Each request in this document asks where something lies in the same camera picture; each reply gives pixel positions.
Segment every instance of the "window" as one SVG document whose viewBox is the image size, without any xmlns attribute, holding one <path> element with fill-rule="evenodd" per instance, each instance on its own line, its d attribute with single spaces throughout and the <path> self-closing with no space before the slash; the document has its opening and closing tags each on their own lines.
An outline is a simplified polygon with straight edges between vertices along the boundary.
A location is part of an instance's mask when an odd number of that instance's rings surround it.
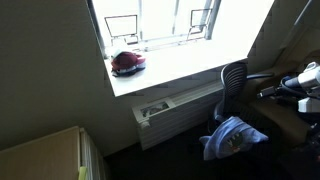
<svg viewBox="0 0 320 180">
<path fill-rule="evenodd" d="M 151 51 L 210 40 L 220 0 L 92 0 L 92 4 L 106 48 L 126 45 Z"/>
</svg>

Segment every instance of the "radiator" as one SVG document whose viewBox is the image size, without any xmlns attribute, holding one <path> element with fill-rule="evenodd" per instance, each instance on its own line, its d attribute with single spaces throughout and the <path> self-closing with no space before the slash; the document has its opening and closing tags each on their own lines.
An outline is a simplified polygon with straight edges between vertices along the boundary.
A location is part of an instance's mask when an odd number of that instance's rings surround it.
<svg viewBox="0 0 320 180">
<path fill-rule="evenodd" d="M 146 150 L 208 120 L 221 100 L 221 82 L 133 107 L 141 147 Z"/>
</svg>

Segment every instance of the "dark floor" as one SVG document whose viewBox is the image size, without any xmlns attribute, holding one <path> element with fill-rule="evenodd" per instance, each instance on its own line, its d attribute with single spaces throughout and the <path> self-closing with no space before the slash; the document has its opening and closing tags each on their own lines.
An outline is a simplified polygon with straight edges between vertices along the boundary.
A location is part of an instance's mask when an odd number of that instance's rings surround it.
<svg viewBox="0 0 320 180">
<path fill-rule="evenodd" d="M 205 123 L 146 151 L 136 144 L 105 160 L 114 180 L 290 179 L 279 165 L 246 153 L 204 161 L 198 139 L 207 134 Z"/>
</svg>

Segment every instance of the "chair armrest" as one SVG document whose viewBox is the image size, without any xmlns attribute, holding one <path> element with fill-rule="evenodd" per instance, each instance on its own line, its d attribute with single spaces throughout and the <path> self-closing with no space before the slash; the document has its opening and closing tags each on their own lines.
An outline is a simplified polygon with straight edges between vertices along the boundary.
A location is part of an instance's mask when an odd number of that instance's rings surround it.
<svg viewBox="0 0 320 180">
<path fill-rule="evenodd" d="M 252 74 L 247 76 L 247 80 L 250 79 L 257 79 L 257 78 L 266 78 L 266 77 L 273 77 L 274 73 L 266 73 L 266 74 Z"/>
</svg>

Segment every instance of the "blue cloth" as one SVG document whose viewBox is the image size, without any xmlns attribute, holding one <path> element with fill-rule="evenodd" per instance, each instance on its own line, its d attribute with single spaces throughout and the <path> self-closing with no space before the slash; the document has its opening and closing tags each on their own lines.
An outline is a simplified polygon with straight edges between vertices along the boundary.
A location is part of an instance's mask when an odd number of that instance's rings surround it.
<svg viewBox="0 0 320 180">
<path fill-rule="evenodd" d="M 220 159 L 239 151 L 247 151 L 253 143 L 267 140 L 268 136 L 234 116 L 221 123 L 212 136 L 200 137 L 200 142 L 205 146 L 204 160 Z"/>
</svg>

